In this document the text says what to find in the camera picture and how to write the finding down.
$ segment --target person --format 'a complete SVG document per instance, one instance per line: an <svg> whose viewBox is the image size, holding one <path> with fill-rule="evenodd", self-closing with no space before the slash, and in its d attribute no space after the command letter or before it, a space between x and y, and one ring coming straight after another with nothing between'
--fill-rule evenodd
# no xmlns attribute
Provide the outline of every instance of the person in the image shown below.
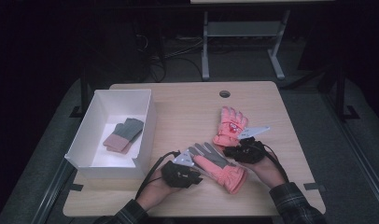
<svg viewBox="0 0 379 224"><path fill-rule="evenodd" d="M242 162L240 164L253 171L260 181L271 189L269 193L274 201L277 212L286 224L326 223L324 216L307 202L296 184L292 182L287 183L274 163L267 157L254 164ZM170 188L164 182L161 178L161 169L156 170L150 180L136 200L130 200L113 217L103 217L94 223L145 223L149 209L162 203L169 195L181 190Z"/></svg>

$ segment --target shirt cuff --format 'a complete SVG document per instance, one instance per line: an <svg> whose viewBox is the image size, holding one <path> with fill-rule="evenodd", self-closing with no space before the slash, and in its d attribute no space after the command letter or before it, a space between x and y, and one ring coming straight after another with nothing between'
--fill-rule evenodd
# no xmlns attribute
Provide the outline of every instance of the shirt cuff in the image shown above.
<svg viewBox="0 0 379 224"><path fill-rule="evenodd" d="M309 203L295 183L279 185L269 191L279 214L291 209L308 206Z"/></svg>
<svg viewBox="0 0 379 224"><path fill-rule="evenodd" d="M141 223L148 218L148 214L137 201L130 200L117 212L116 218L121 223Z"/></svg>

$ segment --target wooden table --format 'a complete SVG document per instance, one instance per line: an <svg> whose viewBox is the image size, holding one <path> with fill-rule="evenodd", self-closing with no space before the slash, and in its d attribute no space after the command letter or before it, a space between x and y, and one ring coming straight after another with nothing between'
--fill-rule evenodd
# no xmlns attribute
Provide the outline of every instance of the wooden table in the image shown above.
<svg viewBox="0 0 379 224"><path fill-rule="evenodd" d="M325 213L319 191L304 188L303 184L315 183L315 180L273 82L116 84L111 87L111 90L121 89L152 89L157 127L150 167L166 152L183 151L194 143L211 143L217 133L221 107L232 106L248 117L249 127L271 127L257 139L274 150L290 181L298 185L313 207ZM228 91L231 96L222 98L221 91ZM69 217L115 215L134 198L141 182L86 179L77 174L74 184L83 188L70 190L63 212ZM268 191L254 173L250 173L235 195L204 176L198 186L192 185L171 195L148 213L154 217L276 216Z"/></svg>

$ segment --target dark sleeve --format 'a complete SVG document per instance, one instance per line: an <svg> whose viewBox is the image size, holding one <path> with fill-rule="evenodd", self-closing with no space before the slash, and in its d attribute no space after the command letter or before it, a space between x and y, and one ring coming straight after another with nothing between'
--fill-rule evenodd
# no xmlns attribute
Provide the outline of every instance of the dark sleeve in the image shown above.
<svg viewBox="0 0 379 224"><path fill-rule="evenodd" d="M269 193L286 224L326 223L323 215L308 203L295 183L277 186Z"/></svg>
<svg viewBox="0 0 379 224"><path fill-rule="evenodd" d="M98 218L93 224L137 224L148 218L147 212L135 200L130 200L113 217Z"/></svg>

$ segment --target person's left hand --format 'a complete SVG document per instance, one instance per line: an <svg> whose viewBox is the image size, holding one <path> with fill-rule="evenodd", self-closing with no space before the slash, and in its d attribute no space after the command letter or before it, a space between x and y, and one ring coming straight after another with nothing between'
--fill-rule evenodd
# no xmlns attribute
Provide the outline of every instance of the person's left hand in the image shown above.
<svg viewBox="0 0 379 224"><path fill-rule="evenodd" d="M167 196L180 191L180 188L171 188L162 178L161 168L156 170L149 179L147 186L143 189L136 201L148 211L160 204Z"/></svg>

